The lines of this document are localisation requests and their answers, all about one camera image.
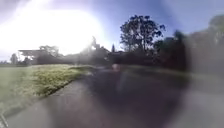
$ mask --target sun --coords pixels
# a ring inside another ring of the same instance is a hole
[[[0,26],[1,42],[14,49],[37,49],[41,45],[58,46],[62,54],[82,51],[92,37],[103,31],[98,20],[80,10],[25,9]]]

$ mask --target sky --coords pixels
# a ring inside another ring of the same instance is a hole
[[[120,26],[135,14],[164,24],[164,36],[176,29],[200,31],[212,17],[224,14],[224,1],[0,0],[0,12],[0,60],[8,60],[18,49],[40,45],[57,45],[63,54],[76,53],[91,35],[109,50],[112,44],[120,49]]]

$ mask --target green lawn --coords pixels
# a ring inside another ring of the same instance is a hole
[[[8,115],[25,108],[84,73],[69,65],[0,68],[0,113]]]

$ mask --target asphalt road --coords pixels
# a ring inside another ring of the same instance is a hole
[[[7,121],[10,128],[222,128],[223,83],[209,84],[101,70]]]

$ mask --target tree canopy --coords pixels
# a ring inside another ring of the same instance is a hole
[[[189,62],[187,62],[185,39],[186,36],[183,33],[176,31],[173,37],[156,41],[153,48],[156,52],[155,59],[158,60],[157,65],[186,70]]]
[[[40,46],[39,48],[40,50],[44,50],[48,54],[51,54],[52,56],[55,56],[55,57],[59,56],[59,49],[56,46],[45,45],[45,46]]]
[[[127,51],[146,52],[155,37],[162,36],[164,25],[159,25],[150,16],[132,16],[121,27],[121,42]]]

